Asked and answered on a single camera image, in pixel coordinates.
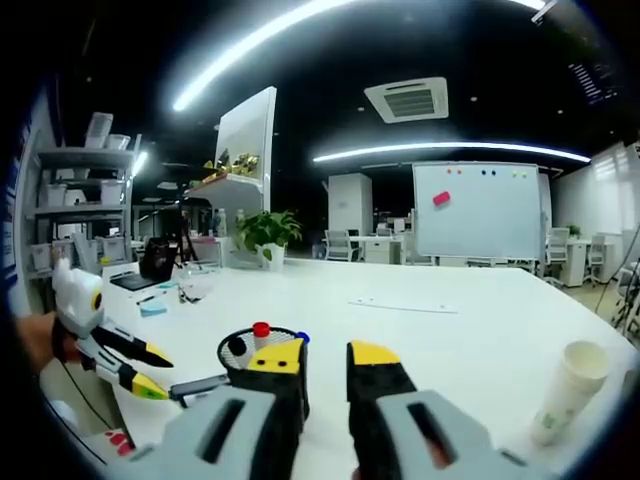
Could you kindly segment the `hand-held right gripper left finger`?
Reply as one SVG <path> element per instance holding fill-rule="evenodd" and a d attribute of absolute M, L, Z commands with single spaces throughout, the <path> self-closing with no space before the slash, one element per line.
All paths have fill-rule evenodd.
<path fill-rule="evenodd" d="M 117 479 L 287 479 L 308 416 L 303 339 L 258 350 L 248 367 L 114 465 Z"/>

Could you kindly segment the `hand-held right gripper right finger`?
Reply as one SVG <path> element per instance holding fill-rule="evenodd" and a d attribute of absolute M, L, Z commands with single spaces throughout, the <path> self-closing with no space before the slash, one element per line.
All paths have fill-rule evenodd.
<path fill-rule="evenodd" d="M 433 390 L 418 390 L 386 347 L 347 344 L 349 431 L 358 479 L 551 479 L 493 446 L 488 430 Z"/>

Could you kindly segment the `person's left hand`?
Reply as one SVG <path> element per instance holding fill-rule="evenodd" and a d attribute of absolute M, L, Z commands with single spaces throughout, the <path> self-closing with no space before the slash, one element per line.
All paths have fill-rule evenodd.
<path fill-rule="evenodd" d="M 62 350 L 64 363 L 80 364 L 82 362 L 82 355 L 77 348 L 76 338 L 68 332 L 63 335 Z"/>

